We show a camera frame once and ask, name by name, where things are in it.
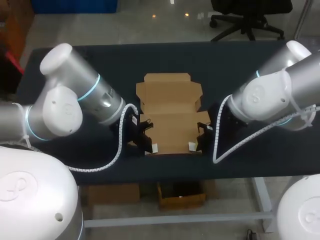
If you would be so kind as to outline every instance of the blue container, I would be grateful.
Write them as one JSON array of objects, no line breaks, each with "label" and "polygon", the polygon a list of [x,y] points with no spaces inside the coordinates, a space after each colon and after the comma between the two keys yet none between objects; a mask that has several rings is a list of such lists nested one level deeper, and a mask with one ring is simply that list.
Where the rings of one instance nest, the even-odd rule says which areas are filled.
[{"label": "blue container", "polygon": [[112,14],[118,0],[31,0],[36,14]]}]

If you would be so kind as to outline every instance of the box lid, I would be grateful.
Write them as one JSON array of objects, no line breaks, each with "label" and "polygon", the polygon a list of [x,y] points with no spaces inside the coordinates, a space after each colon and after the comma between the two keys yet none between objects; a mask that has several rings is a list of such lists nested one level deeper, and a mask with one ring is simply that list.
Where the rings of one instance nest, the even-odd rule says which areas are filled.
[{"label": "box lid", "polygon": [[202,94],[201,85],[188,73],[148,73],[136,85],[145,114],[195,113]]}]

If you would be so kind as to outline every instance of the open cardboard box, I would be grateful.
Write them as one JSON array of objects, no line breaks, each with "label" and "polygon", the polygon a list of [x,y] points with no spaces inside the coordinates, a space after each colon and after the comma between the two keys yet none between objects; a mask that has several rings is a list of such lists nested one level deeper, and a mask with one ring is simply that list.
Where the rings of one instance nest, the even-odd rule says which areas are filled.
[{"label": "open cardboard box", "polygon": [[154,127],[147,131],[157,154],[185,154],[189,143],[199,136],[197,123],[209,123],[207,111],[201,107],[202,88],[187,73],[148,73],[144,82],[136,84],[143,114],[140,120],[151,120]]}]

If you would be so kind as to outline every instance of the white label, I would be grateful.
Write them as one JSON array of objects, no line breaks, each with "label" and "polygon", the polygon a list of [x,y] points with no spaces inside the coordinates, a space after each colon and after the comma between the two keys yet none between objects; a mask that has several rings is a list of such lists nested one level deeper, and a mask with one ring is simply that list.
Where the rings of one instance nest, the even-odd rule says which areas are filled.
[{"label": "white label", "polygon": [[132,122],[135,124],[135,125],[138,125],[138,120],[135,116],[132,117]]}]

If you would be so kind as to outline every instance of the cardboard box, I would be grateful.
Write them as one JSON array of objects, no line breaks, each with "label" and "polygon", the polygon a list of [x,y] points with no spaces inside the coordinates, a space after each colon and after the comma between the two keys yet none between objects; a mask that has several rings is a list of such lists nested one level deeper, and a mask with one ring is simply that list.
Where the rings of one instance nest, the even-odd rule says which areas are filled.
[{"label": "cardboard box", "polygon": [[166,186],[157,184],[159,207],[161,210],[181,210],[181,209],[194,209],[201,207],[206,201],[206,194],[203,192],[201,185],[195,188],[196,182],[180,183],[176,186],[178,192],[175,190],[167,190]]},{"label": "cardboard box", "polygon": [[34,21],[35,13],[30,0],[7,0],[10,11],[13,13],[23,34],[27,36]]},{"label": "cardboard box", "polygon": [[140,189],[137,183],[88,186],[85,192],[87,204],[90,207],[104,204],[137,203],[140,200]]},{"label": "cardboard box", "polygon": [[30,0],[0,0],[0,43],[20,59],[34,19]]},{"label": "cardboard box", "polygon": [[197,123],[208,123],[201,106],[202,88],[187,73],[148,73],[136,84],[143,114],[141,121],[151,120],[154,127],[146,134],[157,144],[157,154],[190,153],[189,142],[199,136]]},{"label": "cardboard box", "polygon": [[7,0],[0,0],[0,22],[5,20],[10,12],[10,7],[8,5]]},{"label": "cardboard box", "polygon": [[26,36],[12,13],[4,22],[0,22],[0,43],[4,44],[17,60],[20,59],[25,48]]}]

